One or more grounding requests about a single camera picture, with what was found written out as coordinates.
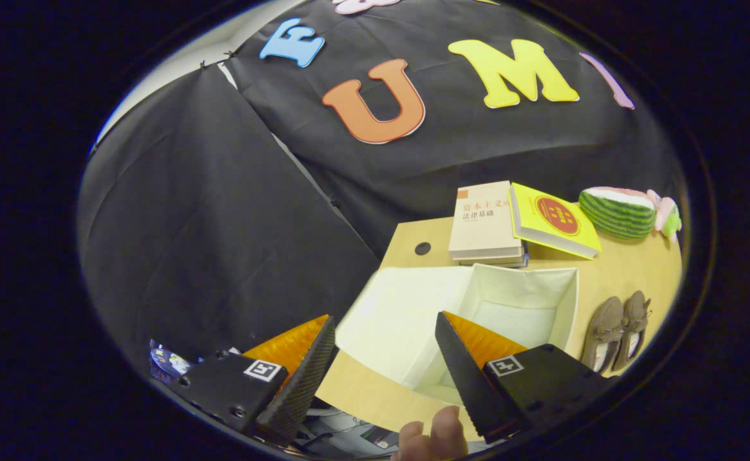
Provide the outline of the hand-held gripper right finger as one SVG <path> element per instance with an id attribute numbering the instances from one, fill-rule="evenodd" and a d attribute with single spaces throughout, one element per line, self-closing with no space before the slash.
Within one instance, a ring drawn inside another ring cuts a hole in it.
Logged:
<path id="1" fill-rule="evenodd" d="M 556 345 L 524 348 L 448 311 L 437 315 L 435 338 L 466 412 L 486 443 L 548 431 L 618 381 Z"/>

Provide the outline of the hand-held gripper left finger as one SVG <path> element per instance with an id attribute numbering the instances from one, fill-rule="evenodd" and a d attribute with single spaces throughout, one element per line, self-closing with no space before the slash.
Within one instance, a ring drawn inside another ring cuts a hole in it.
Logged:
<path id="1" fill-rule="evenodd" d="M 287 446 L 296 437 L 331 362 L 328 314 L 244 353 L 220 350 L 177 380 L 177 396 L 231 431 Z"/>

